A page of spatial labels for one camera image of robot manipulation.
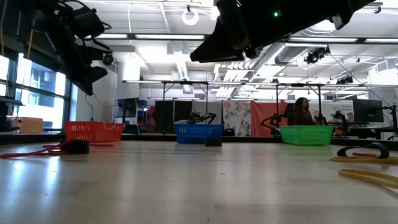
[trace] ceiling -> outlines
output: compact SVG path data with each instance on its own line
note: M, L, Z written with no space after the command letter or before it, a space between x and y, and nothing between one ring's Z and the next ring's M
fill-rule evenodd
M214 12L213 0L200 0L202 4L191 4L192 10L198 12L198 22L195 25L186 25L182 20L182 14L186 11L186 3L174 5L176 1L154 2L148 1L147 4L126 4L128 1L113 0L89 0L82 1L87 6L95 8L102 21L109 23L113 29L111 33L135 33L135 34L211 34L215 26L215 20L211 15ZM384 0L382 11L375 14L375 8L362 9L354 14L351 22L341 30L335 30L330 36L336 37L398 37L398 1ZM187 19L193 16L188 13ZM214 72L216 63L197 63L191 62L189 56L176 57L167 54L167 45L170 41L143 41L143 40L103 40L110 46L135 46L136 52L143 59L141 65L141 75L145 79L148 75L171 74L177 71L178 61L185 62L190 71ZM186 42L190 50L198 47L200 41ZM256 60L248 60L245 64L235 63L238 68L253 70L256 73L270 57L270 47L264 48L262 55ZM308 81L308 77L316 82L326 82L329 77L343 73L345 70L353 70L356 77L366 81L368 69L375 66L378 62L386 58L398 58L398 45L347 45L331 44L331 54L334 56L322 59L318 64L308 68L303 65L303 56L311 49L296 56L289 67L281 67L281 70L273 73L268 79L254 80L254 82L269 82L272 76L278 77L283 73L285 81L300 82ZM219 78L222 78L228 68L220 70ZM250 78L253 74L248 72L241 78Z

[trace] black strap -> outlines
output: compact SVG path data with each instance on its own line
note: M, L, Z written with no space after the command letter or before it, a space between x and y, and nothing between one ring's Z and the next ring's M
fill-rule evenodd
M344 147L342 149L340 149L337 152L337 156L340 157L347 157L346 152L350 149L358 149L358 148L362 148L362 147L371 147L371 148L375 148L380 150L380 156L378 157L378 159L388 159L390 157L390 151L388 150L388 148L378 142L372 142L371 144L367 144L365 146L348 146L348 147Z

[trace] blue basket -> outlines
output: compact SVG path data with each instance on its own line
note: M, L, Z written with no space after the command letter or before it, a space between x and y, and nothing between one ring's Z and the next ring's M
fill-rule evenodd
M175 133L178 143L205 143L206 138L221 138L223 125L212 124L176 124Z

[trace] table surface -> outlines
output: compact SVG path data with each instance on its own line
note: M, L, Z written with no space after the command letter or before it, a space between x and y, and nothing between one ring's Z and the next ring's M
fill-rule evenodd
M338 170L398 167L330 162L339 148L125 141L89 155L3 159L0 223L397 223L397 191Z

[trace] computer monitor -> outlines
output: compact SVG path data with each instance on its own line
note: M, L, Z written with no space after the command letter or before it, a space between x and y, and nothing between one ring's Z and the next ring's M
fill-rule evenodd
M380 100L353 100L356 122L383 123L383 105Z

